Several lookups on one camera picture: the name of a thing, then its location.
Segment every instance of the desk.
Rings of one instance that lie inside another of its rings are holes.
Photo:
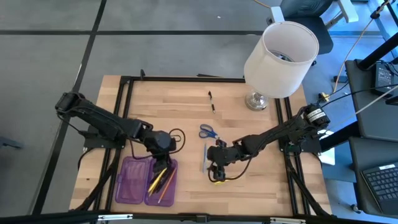
[[[346,61],[345,65],[351,92],[371,87],[372,72],[360,70],[356,66],[356,62],[352,60]],[[354,94],[352,97],[355,111],[358,111],[378,96],[370,91],[364,91]],[[357,114],[356,118],[357,122],[322,139],[322,151],[347,141],[350,136],[398,141],[398,106],[387,105],[385,100],[381,99],[360,112],[360,114]]]
[[[398,161],[398,142],[387,142],[365,138],[349,138],[356,175],[355,192],[358,208],[370,215],[398,218],[380,212],[371,191],[361,176],[361,171]]]
[[[97,105],[112,111],[118,92],[120,76],[105,76],[99,91]],[[211,111],[208,91],[212,92],[216,114]],[[112,212],[142,213],[208,213],[212,215],[280,215],[291,216],[291,205],[285,164],[277,141],[269,144],[252,160],[247,172],[238,180],[222,185],[212,184],[202,173],[204,140],[198,137],[199,125],[214,127],[221,138],[230,143],[247,134],[261,133],[278,125],[275,101],[261,112],[246,108],[244,96],[250,86],[243,83],[205,82],[134,82],[129,118],[143,119],[154,129],[169,131],[181,128],[187,135],[185,147],[172,158],[178,161],[175,203],[169,208],[116,203]],[[306,105],[302,86],[290,97],[295,114]],[[147,155],[142,145],[134,143],[138,156]],[[104,149],[95,149],[81,161],[70,208],[79,206],[98,182]],[[131,156],[129,144],[122,150],[119,161]],[[305,183],[323,209],[331,213],[322,169],[316,157],[302,154]],[[245,162],[226,167],[228,176],[239,174]],[[302,211],[299,190],[297,204]],[[106,193],[102,194],[100,208],[104,208]]]

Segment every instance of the black marker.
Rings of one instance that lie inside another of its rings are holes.
[[[209,96],[210,96],[210,103],[211,103],[211,108],[213,109],[213,113],[216,113],[216,109],[214,108],[214,104],[213,104],[213,97],[211,96],[210,91],[209,91]]]

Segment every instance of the scissors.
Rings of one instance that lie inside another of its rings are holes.
[[[208,124],[200,125],[199,137],[219,139],[217,133],[215,133],[214,129]]]

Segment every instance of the lamp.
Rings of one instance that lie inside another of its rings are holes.
[[[244,65],[244,79],[254,89],[246,106],[254,111],[268,105],[267,97],[285,98],[300,86],[318,55],[315,34],[296,22],[268,26]]]

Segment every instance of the office chair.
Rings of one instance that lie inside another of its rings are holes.
[[[327,54],[333,48],[333,41],[328,29],[343,17],[346,22],[358,21],[358,15],[351,1],[338,0],[341,13],[325,24],[320,16],[331,6],[332,2],[333,0],[283,0],[280,7],[271,7],[272,15],[268,23],[292,21],[306,26],[319,41],[318,54]]]

